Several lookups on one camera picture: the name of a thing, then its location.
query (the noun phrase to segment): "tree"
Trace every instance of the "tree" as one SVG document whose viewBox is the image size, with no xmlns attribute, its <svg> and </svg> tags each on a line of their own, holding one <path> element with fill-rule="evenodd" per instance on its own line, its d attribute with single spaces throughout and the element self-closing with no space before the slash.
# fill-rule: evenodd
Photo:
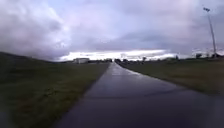
<svg viewBox="0 0 224 128">
<path fill-rule="evenodd" d="M 197 53 L 196 54 L 196 59 L 200 59 L 202 57 L 202 54 L 201 53 Z"/>
<path fill-rule="evenodd" d="M 146 61 L 146 59 L 147 59 L 146 57 L 143 57 L 143 58 L 142 58 L 142 61 Z"/>
<path fill-rule="evenodd" d="M 179 57 L 178 57 L 178 55 L 176 55 L 175 59 L 176 59 L 176 60 L 179 60 Z"/>
<path fill-rule="evenodd" d="M 126 62 L 128 62 L 128 60 L 127 59 L 123 59 L 123 62 L 126 63 Z"/>
<path fill-rule="evenodd" d="M 117 62 L 117 63 L 120 63 L 121 62 L 120 59 L 115 59 L 114 61 Z"/>
</svg>

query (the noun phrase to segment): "road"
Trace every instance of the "road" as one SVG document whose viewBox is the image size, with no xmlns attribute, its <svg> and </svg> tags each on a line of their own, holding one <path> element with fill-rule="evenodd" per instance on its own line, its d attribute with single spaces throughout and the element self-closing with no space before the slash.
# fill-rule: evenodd
<svg viewBox="0 0 224 128">
<path fill-rule="evenodd" d="M 223 128 L 222 97 L 112 63 L 56 128 Z"/>
</svg>

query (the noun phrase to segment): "white building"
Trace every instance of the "white building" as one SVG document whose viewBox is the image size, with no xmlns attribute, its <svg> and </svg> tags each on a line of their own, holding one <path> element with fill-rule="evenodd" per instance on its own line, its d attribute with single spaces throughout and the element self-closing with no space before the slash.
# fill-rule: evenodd
<svg viewBox="0 0 224 128">
<path fill-rule="evenodd" d="M 87 63 L 88 61 L 89 61 L 89 58 L 76 58 L 73 60 L 73 63 L 83 64 L 83 63 Z"/>
</svg>

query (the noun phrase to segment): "grassy field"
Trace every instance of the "grassy field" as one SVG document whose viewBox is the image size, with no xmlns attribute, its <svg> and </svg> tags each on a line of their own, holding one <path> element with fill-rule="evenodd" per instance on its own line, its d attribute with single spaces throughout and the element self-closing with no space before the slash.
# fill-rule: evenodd
<svg viewBox="0 0 224 128">
<path fill-rule="evenodd" d="M 48 128 L 107 66 L 51 63 L 0 53 L 0 97 L 19 128 Z"/>
<path fill-rule="evenodd" d="M 121 65 L 207 94 L 224 94 L 223 60 L 133 62 Z"/>
</svg>

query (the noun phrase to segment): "wet road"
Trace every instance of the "wet road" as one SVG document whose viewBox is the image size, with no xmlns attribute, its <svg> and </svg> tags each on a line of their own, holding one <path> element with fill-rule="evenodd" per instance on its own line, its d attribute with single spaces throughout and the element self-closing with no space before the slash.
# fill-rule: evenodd
<svg viewBox="0 0 224 128">
<path fill-rule="evenodd" d="M 117 64 L 56 128 L 223 128 L 224 102 Z"/>
</svg>

